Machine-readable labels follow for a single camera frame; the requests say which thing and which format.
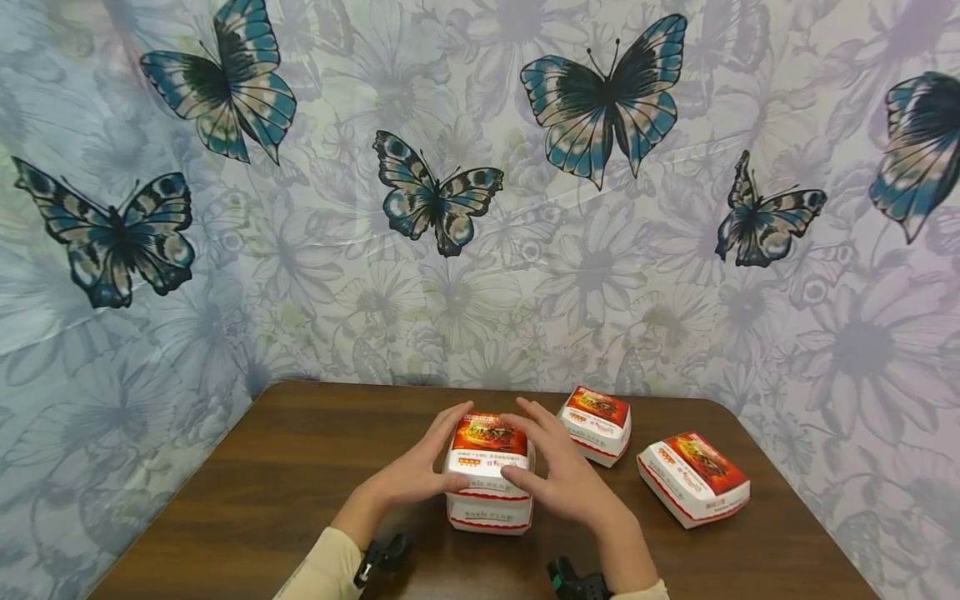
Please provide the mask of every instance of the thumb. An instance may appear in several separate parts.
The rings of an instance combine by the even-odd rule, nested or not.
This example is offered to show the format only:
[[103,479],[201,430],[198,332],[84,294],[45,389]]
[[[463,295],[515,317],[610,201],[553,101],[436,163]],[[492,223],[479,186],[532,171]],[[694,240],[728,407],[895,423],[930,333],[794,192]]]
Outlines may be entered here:
[[500,474],[503,475],[504,479],[530,493],[536,499],[540,499],[546,491],[546,480],[525,468],[503,467],[500,469]]
[[442,492],[459,492],[463,488],[469,488],[469,475],[451,472],[444,473],[440,476],[440,487]]

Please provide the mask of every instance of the forearm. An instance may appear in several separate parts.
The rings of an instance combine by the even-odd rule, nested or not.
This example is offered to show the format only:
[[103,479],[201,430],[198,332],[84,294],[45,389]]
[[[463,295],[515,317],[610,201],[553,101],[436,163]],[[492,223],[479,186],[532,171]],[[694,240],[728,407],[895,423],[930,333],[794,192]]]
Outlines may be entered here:
[[347,534],[361,551],[366,551],[386,514],[390,499],[374,476],[357,487],[333,518],[330,527]]
[[607,587],[614,594],[643,591],[660,581],[636,516],[626,506],[590,526]]

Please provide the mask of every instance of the stacked burger boxes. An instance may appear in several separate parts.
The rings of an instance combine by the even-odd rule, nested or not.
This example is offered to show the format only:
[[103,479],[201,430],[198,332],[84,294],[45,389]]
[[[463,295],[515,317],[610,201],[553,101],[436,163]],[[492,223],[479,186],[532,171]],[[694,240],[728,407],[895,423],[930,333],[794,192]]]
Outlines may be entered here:
[[534,469],[533,446],[526,435],[498,415],[464,416],[444,463],[444,471],[470,478],[468,488],[446,495],[446,517],[454,529],[519,536],[530,528],[533,498],[500,475],[507,465]]
[[750,480],[695,431],[650,444],[636,467],[685,529],[733,515],[750,500]]
[[557,415],[582,455],[612,467],[627,451],[633,421],[630,404],[578,386]]

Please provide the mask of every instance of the black wrist strap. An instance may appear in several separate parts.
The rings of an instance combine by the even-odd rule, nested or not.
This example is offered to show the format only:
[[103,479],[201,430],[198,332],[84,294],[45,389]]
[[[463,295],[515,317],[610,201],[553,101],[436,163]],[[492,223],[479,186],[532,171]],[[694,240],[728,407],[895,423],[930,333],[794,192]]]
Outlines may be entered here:
[[403,534],[396,534],[388,545],[378,540],[371,541],[363,561],[353,575],[353,584],[357,589],[363,589],[377,570],[399,571],[409,555],[410,541]]
[[546,570],[558,600],[609,600],[612,596],[602,573],[577,577],[566,556],[551,561]]

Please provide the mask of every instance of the floral wallpaper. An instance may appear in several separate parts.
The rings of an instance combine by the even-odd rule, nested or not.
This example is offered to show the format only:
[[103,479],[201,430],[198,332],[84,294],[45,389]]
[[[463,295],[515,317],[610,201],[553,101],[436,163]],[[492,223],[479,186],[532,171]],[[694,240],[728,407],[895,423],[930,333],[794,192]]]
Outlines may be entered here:
[[960,596],[956,2],[0,12],[0,597],[84,596],[285,377],[708,397]]

